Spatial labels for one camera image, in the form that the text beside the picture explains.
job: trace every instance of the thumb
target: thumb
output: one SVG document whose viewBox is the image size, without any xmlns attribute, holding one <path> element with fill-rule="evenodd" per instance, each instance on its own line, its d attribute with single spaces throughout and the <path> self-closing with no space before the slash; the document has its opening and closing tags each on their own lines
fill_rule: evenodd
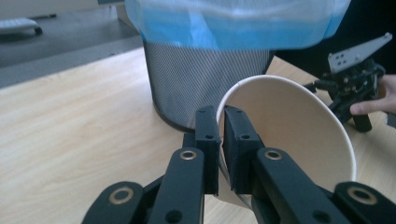
<svg viewBox="0 0 396 224">
<path fill-rule="evenodd" d="M 382 110 L 381 100 L 364 101 L 352 105 L 350 108 L 352 115 L 366 115 L 375 111 Z"/>
</svg>

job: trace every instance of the human hand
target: human hand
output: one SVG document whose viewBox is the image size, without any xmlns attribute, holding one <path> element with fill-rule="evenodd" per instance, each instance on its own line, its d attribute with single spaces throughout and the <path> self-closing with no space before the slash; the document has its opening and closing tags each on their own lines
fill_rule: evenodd
<svg viewBox="0 0 396 224">
<path fill-rule="evenodd" d="M 352 115 L 366 115 L 375 111 L 396 114 L 396 75 L 385 75 L 378 80 L 378 99 L 352 105 Z"/>
</svg>

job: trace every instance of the black mesh trash can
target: black mesh trash can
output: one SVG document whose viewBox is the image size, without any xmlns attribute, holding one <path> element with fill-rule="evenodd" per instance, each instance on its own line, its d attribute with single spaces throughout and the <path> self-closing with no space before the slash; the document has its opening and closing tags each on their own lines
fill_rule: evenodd
<svg viewBox="0 0 396 224">
<path fill-rule="evenodd" d="M 193 131 L 197 109 L 213 105 L 236 82 L 265 74 L 270 50 L 215 50 L 144 41 L 154 105 L 170 125 Z"/>
</svg>

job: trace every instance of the trash can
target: trash can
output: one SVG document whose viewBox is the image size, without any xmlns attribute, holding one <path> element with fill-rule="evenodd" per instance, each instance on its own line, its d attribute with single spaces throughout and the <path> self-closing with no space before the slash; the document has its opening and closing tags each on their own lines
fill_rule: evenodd
<svg viewBox="0 0 396 224">
<path fill-rule="evenodd" d="M 154 106 L 165 121 L 183 131 L 194 130 L 197 109 L 217 109 L 235 83 L 265 74 L 276 49 L 304 48 L 332 35 L 348 4 L 125 1 L 143 39 Z"/>
</svg>

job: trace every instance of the black mechanical device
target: black mechanical device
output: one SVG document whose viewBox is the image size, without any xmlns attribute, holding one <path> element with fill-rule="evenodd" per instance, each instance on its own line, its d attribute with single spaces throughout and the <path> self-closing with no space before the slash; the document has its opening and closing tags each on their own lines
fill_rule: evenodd
<svg viewBox="0 0 396 224">
<path fill-rule="evenodd" d="M 349 108 L 357 102 L 377 99 L 378 79 L 385 74 L 385 69 L 369 57 L 391 39 L 392 35 L 386 33 L 356 47 L 330 54 L 331 72 L 305 85 L 312 92 L 317 89 L 327 91 L 332 98 L 329 108 L 334 115 L 342 123 L 353 119 L 356 129 L 362 133 L 372 129 L 369 117 L 352 116 Z"/>
<path fill-rule="evenodd" d="M 231 188 L 251 195 L 258 223 L 396 223 L 396 205 L 377 190 L 357 182 L 322 189 L 286 152 L 266 147 L 244 111 L 226 106 L 224 113 Z M 195 133 L 184 135 L 164 176 L 145 187 L 108 187 L 82 223 L 204 223 L 204 196 L 218 193 L 219 148 L 214 108 L 199 109 Z"/>
</svg>

